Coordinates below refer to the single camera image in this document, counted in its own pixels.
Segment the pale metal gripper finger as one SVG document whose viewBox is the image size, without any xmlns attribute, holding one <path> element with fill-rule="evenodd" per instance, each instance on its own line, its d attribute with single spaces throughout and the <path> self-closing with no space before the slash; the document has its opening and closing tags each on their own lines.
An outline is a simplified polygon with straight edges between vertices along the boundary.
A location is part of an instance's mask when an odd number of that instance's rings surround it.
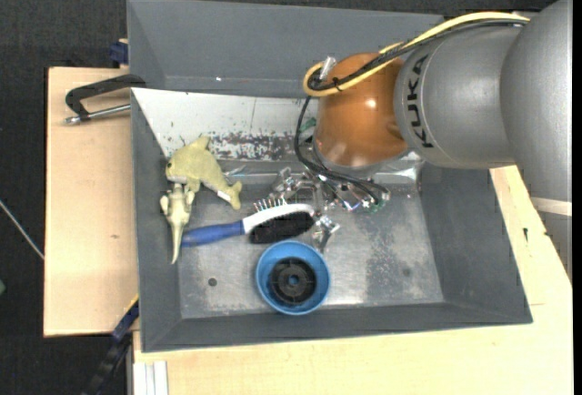
<svg viewBox="0 0 582 395">
<path fill-rule="evenodd" d="M 299 178 L 290 167 L 281 169 L 272 184 L 272 198 L 294 198 L 299 189 Z"/>
<path fill-rule="evenodd" d="M 324 253 L 328 242 L 339 229 L 340 225 L 328 215 L 316 216 L 312 231 L 312 246 L 320 253 Z"/>
</svg>

